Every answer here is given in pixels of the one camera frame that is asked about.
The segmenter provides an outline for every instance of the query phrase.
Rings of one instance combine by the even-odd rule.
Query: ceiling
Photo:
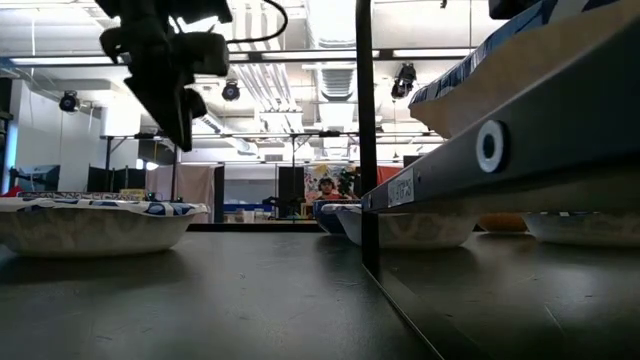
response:
[[[280,50],[303,50],[314,47],[310,40],[305,10],[305,4],[310,1],[313,0],[279,1],[287,8],[290,22],[278,42],[270,45],[271,49],[274,49],[273,46]],[[328,1],[323,4],[338,4],[336,0],[316,1]],[[0,0],[0,54],[3,56],[101,55],[98,37],[104,28],[117,25],[117,21],[108,19],[93,1],[60,0],[58,3],[47,1],[46,4],[39,5],[29,4],[30,1],[20,1],[18,5],[7,5],[11,2],[11,0]],[[43,0],[32,1],[32,3],[42,2]],[[229,4],[235,9],[235,18],[238,21],[238,9],[244,9],[247,6],[256,7],[260,1],[230,0]],[[342,17],[338,16],[337,19],[355,19],[355,0],[341,0],[339,4],[340,7],[335,5],[335,9],[329,8],[334,12],[328,14],[341,14]],[[267,7],[264,9],[267,14],[273,13]],[[449,0],[445,9],[440,8],[440,0],[377,0],[374,1],[372,17],[373,46],[395,49],[475,47],[503,23],[489,17],[487,0]],[[332,25],[337,26],[327,21],[326,26],[332,27]],[[262,35],[266,33],[265,26],[264,24],[261,26],[264,31]],[[355,27],[354,23],[346,24],[345,29],[350,29],[350,26]],[[238,34],[238,30],[233,26],[222,26],[220,30],[217,27],[216,31],[226,32],[227,37],[230,31]],[[457,61],[450,60],[415,62],[418,83],[415,88],[437,79],[456,63]],[[304,65],[295,63],[279,66],[284,68],[291,88],[291,96],[302,112],[302,125],[310,127],[323,121],[318,111],[318,102],[325,99],[319,97],[316,71],[305,69]],[[375,63],[377,118],[382,123],[406,124],[402,131],[426,130],[421,123],[409,116],[407,105],[411,96],[395,103],[391,99],[390,88],[400,66],[400,62],[393,61]],[[17,75],[23,76],[23,73],[17,72]],[[125,93],[127,90],[122,81],[126,76],[125,67],[38,68],[35,71],[36,80],[46,79],[53,82],[104,79],[119,86]],[[224,79],[206,79],[202,82],[198,84],[197,89],[208,102],[210,109],[231,131],[254,130],[252,127],[256,126],[254,116],[257,103],[242,80],[239,81],[241,96],[233,102],[227,102],[221,96],[225,85]],[[357,97],[354,96],[348,103],[356,101]],[[357,111],[354,111],[350,119],[345,121],[349,120],[351,122],[357,120]],[[143,117],[143,126],[153,125],[155,123],[150,118]]]

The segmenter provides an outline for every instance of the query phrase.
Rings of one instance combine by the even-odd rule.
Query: poster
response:
[[[312,165],[304,168],[304,197],[315,200],[357,199],[353,193],[356,168],[350,165]]]

